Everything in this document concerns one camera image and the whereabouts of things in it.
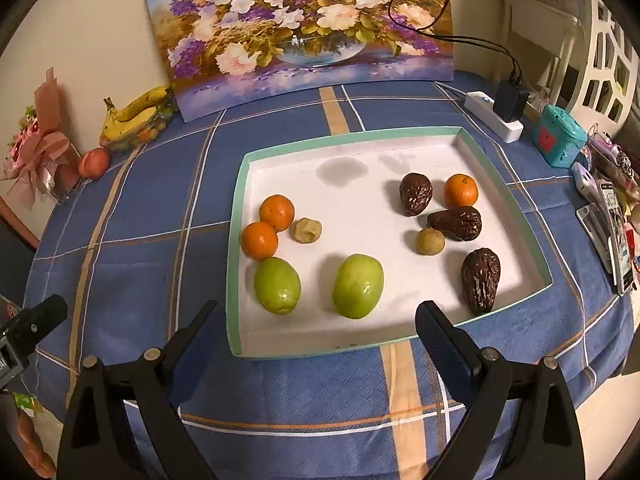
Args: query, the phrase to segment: power strip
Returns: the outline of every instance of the power strip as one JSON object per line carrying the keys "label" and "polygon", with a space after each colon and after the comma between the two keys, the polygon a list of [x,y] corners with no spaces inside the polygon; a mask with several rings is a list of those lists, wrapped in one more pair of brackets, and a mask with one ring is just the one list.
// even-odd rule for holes
{"label": "power strip", "polygon": [[514,142],[520,138],[522,123],[520,121],[505,123],[494,112],[494,100],[484,92],[469,92],[466,95],[465,108],[491,128],[504,142]]}

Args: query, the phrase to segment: black cable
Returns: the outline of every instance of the black cable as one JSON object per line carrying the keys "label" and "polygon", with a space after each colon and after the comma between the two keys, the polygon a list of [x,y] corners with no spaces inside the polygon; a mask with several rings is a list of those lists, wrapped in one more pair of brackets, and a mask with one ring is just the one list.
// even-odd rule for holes
{"label": "black cable", "polygon": [[412,32],[416,32],[417,34],[420,34],[421,36],[425,36],[427,38],[431,38],[434,40],[441,40],[441,41],[448,41],[449,43],[462,43],[462,44],[470,44],[473,46],[478,46],[481,48],[485,48],[487,50],[493,50],[494,52],[498,52],[500,54],[503,54],[505,56],[508,56],[511,59],[511,63],[512,63],[512,70],[511,70],[511,75],[510,75],[510,80],[516,84],[521,84],[522,82],[522,69],[520,67],[520,64],[518,63],[518,60],[515,59],[511,53],[508,51],[508,49],[506,47],[504,47],[503,45],[499,44],[499,43],[494,43],[493,41],[489,41],[489,40],[484,40],[483,38],[475,38],[473,36],[441,36],[439,34],[429,34],[426,32],[423,32],[423,30],[425,28],[431,28],[433,27],[438,20],[440,20],[440,18],[444,15],[444,12],[447,9],[447,6],[450,3],[450,0],[445,0],[444,4],[442,6],[442,8],[440,9],[440,13],[436,16],[436,18],[433,20],[433,22],[430,25],[427,25],[426,27],[421,27],[421,28],[413,28],[413,27],[409,27],[407,25],[403,25],[402,23],[397,22],[394,17],[391,15],[391,7],[393,6],[395,0],[390,0],[387,7],[386,7],[386,11],[388,13],[389,19],[395,23],[396,25],[398,25],[399,27],[405,28],[406,30],[410,30]]}

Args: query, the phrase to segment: bouquet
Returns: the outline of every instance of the bouquet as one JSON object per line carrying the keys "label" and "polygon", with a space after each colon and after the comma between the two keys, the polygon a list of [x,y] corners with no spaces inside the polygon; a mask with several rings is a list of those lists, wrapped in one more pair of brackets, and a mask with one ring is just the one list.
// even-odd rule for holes
{"label": "bouquet", "polygon": [[62,200],[80,179],[78,155],[59,131],[60,102],[53,69],[34,92],[33,106],[20,119],[20,131],[9,143],[0,180],[15,180],[8,195],[31,210],[36,189]]}
{"label": "bouquet", "polygon": [[[354,41],[385,49],[390,56],[437,56],[450,49],[398,27],[386,10],[390,1],[172,0],[166,12],[152,19],[178,90],[215,75],[267,67],[286,50],[317,56]],[[430,30],[443,2],[395,0],[392,15],[400,23]],[[449,30],[448,11],[437,27]]]}

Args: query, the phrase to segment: pink bouquet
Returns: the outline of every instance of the pink bouquet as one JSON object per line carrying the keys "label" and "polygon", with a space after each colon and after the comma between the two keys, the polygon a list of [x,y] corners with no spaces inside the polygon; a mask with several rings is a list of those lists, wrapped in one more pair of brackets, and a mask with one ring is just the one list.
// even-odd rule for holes
{"label": "pink bouquet", "polygon": [[0,173],[0,180],[15,180],[8,194],[26,209],[33,208],[36,189],[61,200],[80,179],[78,155],[59,129],[58,85],[50,68],[47,81],[34,92],[34,106],[20,120]]}

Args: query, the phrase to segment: beige wall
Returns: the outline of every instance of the beige wall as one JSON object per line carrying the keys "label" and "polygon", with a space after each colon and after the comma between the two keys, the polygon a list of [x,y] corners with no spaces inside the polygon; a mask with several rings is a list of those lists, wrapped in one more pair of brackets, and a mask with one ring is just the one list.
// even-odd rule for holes
{"label": "beige wall", "polygon": [[[452,0],[454,31],[496,41],[502,0]],[[489,78],[494,54],[472,46],[455,49],[457,69]],[[17,129],[33,91],[53,66],[68,111],[64,131],[81,152],[98,144],[104,120],[102,99],[124,105],[167,82],[156,53],[144,0],[39,0],[0,57],[0,146]],[[0,196],[38,237],[53,202],[38,202],[32,212]]]}

